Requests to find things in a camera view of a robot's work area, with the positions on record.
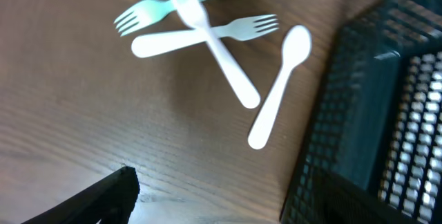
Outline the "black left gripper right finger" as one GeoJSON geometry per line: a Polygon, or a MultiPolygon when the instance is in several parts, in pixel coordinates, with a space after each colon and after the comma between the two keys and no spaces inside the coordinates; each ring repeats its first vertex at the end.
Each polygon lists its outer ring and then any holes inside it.
{"type": "Polygon", "coordinates": [[[327,170],[311,173],[315,212],[321,223],[427,223],[417,211],[418,193],[405,198],[405,177],[381,181],[376,200],[351,181],[327,170]]]}

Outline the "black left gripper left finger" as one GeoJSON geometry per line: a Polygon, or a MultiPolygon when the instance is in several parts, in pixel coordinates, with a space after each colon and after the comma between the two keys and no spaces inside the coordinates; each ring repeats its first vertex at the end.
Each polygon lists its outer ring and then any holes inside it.
{"type": "Polygon", "coordinates": [[[139,192],[135,168],[125,166],[23,224],[128,224],[139,192]]]}

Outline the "white thick-handled fork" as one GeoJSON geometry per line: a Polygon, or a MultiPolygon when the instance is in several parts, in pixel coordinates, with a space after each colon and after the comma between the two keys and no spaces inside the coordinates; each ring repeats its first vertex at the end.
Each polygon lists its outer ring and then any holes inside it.
{"type": "Polygon", "coordinates": [[[233,92],[243,107],[254,109],[260,103],[260,94],[226,46],[211,29],[205,7],[199,0],[171,0],[180,19],[197,30],[206,42],[233,92]]]}

